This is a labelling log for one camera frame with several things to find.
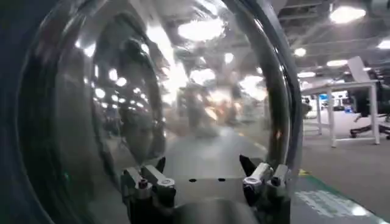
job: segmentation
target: fluorescent light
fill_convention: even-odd
[[[263,73],[263,70],[261,69],[261,67],[257,67],[257,68],[256,68],[256,71],[257,71],[257,73],[259,73],[259,74],[262,74],[262,73]]]
[[[111,70],[108,72],[108,77],[109,77],[112,81],[117,81],[117,79],[118,79],[118,72],[116,71],[115,68],[111,69]]]
[[[192,21],[177,29],[180,36],[193,41],[207,41],[220,36],[224,31],[224,22],[220,19]]]
[[[105,91],[103,89],[96,88],[95,94],[98,98],[103,98],[105,96]]]
[[[225,54],[225,63],[229,64],[234,59],[234,55],[232,53],[226,53]]]
[[[314,72],[300,72],[298,73],[299,78],[309,78],[309,77],[314,77],[316,76],[316,73]]]
[[[124,86],[124,85],[126,85],[126,83],[127,83],[127,81],[126,81],[126,79],[125,79],[124,77],[120,77],[120,78],[116,81],[116,84],[117,84],[118,86]]]
[[[117,95],[112,95],[111,99],[114,100],[115,102],[117,102],[118,101],[118,96]]]
[[[296,56],[298,56],[298,57],[303,57],[306,54],[306,49],[305,48],[301,48],[301,47],[297,48],[297,49],[295,49],[294,54]]]
[[[333,61],[328,61],[327,66],[329,67],[338,67],[338,66],[343,66],[348,63],[347,60],[333,60]]]
[[[378,44],[377,48],[390,49],[390,40],[383,40],[380,44]]]
[[[364,17],[366,11],[349,6],[340,6],[330,14],[330,20],[336,24],[345,24]]]

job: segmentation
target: floor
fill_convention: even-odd
[[[322,116],[326,122],[326,112]],[[336,136],[348,138],[350,128],[369,124],[368,118],[354,123],[355,118],[355,114],[335,113]],[[316,133],[306,128],[302,168],[390,222],[390,141],[382,136],[380,145],[340,142],[333,149],[326,131],[322,136]]]

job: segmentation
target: black chair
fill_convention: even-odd
[[[371,79],[378,79],[375,72],[369,72],[369,75]],[[361,117],[368,117],[370,114],[368,90],[359,89],[349,93],[353,102],[353,112],[360,113],[355,122]],[[390,139],[390,86],[382,84],[381,81],[377,82],[377,106],[380,114],[378,117],[386,117],[385,121],[389,122],[389,126],[379,125],[379,133],[386,134],[386,139]],[[350,130],[350,137],[356,138],[358,134],[371,130],[371,125],[354,128]]]

